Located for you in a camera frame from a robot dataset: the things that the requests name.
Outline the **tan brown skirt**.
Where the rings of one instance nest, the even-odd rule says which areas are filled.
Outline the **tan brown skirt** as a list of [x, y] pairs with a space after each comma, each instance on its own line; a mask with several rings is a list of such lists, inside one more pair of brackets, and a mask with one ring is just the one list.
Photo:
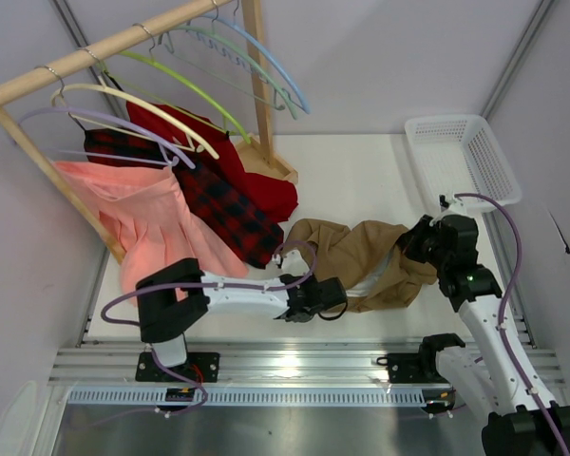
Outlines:
[[365, 220], [353, 228], [331, 221], [303, 218], [291, 228], [287, 241], [313, 246], [299, 249], [319, 280], [337, 277], [356, 313], [406, 308], [424, 286], [437, 280], [429, 264], [405, 257], [396, 245], [409, 229], [402, 224]]

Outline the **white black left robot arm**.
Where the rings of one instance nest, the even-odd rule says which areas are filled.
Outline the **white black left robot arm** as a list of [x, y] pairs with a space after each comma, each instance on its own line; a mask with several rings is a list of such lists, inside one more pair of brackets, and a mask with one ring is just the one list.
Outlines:
[[167, 266], [136, 285], [141, 341], [165, 367], [187, 363], [185, 332], [208, 314], [253, 314], [306, 323], [334, 307], [348, 305], [336, 277], [313, 273], [250, 279], [203, 271], [194, 258]]

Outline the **sage green plastic hanger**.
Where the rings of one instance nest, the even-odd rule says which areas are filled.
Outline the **sage green plastic hanger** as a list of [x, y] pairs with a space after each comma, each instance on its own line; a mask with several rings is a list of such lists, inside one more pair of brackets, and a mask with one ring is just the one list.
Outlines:
[[[280, 87], [284, 86], [284, 83], [276, 71], [273, 70], [269, 64], [265, 63], [265, 59], [263, 57], [253, 57], [249, 50], [242, 49], [236, 43], [216, 33], [212, 29], [196, 27], [191, 23], [177, 26], [159, 35], [150, 33], [147, 27], [143, 24], [135, 23], [134, 27], [141, 27], [144, 30], [144, 33], [148, 35], [153, 41], [154, 46], [163, 46], [166, 51], [175, 59], [198, 69], [202, 73], [209, 75], [212, 78], [217, 79], [218, 81], [225, 83], [230, 87], [235, 88], [241, 93], [244, 93], [246, 96], [259, 101], [261, 104], [267, 105], [277, 111], [283, 111], [287, 109], [294, 120], [298, 119], [297, 110], [300, 109], [297, 108], [296, 110], [293, 110], [291, 106], [287, 106], [281, 100], [280, 96], [283, 95], [284, 92], [280, 89]], [[203, 46], [210, 50], [212, 53], [215, 53], [218, 56], [226, 59], [230, 64], [242, 69], [252, 78], [257, 77], [260, 82], [260, 87], [268, 86], [271, 89], [272, 95], [270, 97], [264, 95], [255, 95], [252, 91], [244, 89], [241, 85], [235, 84], [233, 81], [219, 75], [217, 72], [200, 66], [192, 60], [188, 59], [181, 52], [176, 51], [175, 44], [171, 37], [172, 31], [185, 32], [187, 35], [195, 38], [198, 42], [203, 44]]]

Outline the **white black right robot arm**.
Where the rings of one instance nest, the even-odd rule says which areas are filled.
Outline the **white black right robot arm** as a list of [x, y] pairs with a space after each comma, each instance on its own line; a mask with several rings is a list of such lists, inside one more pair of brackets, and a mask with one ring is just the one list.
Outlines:
[[529, 361], [506, 299], [479, 260], [476, 221], [422, 216], [397, 241], [402, 254], [435, 268], [439, 289], [470, 331], [474, 358], [455, 334], [424, 339], [427, 370], [448, 381], [482, 423], [487, 455], [570, 454], [570, 406], [562, 406]]

